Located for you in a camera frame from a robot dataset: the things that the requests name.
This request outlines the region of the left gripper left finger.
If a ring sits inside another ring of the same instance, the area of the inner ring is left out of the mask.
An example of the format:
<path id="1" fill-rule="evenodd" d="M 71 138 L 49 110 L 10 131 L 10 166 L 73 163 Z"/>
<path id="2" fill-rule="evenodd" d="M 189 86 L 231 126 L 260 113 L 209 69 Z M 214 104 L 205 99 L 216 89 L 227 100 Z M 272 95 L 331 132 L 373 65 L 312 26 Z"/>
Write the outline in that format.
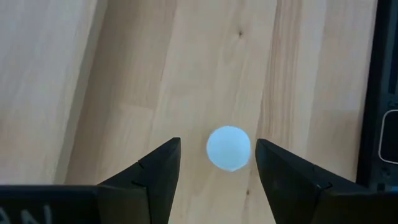
<path id="1" fill-rule="evenodd" d="M 0 224 L 167 224 L 180 143 L 168 140 L 97 185 L 0 185 Z"/>

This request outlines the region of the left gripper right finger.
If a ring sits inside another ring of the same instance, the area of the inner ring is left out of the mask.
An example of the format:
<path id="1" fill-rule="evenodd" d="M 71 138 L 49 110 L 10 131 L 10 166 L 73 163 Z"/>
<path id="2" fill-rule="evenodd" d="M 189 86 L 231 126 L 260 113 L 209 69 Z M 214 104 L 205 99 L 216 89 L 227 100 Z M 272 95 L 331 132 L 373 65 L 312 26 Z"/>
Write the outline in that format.
<path id="1" fill-rule="evenodd" d="M 398 192 L 376 192 L 266 139 L 255 158 L 276 224 L 398 224 Z"/>

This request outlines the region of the small green medicine bottle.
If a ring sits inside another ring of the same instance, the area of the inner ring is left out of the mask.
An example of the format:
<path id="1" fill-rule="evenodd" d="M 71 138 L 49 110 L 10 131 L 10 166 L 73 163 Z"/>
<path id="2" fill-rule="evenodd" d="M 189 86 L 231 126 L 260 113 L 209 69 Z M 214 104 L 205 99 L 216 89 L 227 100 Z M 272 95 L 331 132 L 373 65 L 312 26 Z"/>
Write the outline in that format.
<path id="1" fill-rule="evenodd" d="M 251 140 L 241 128 L 222 126 L 209 135 L 206 153 L 215 166 L 234 172 L 248 164 L 251 158 Z"/>

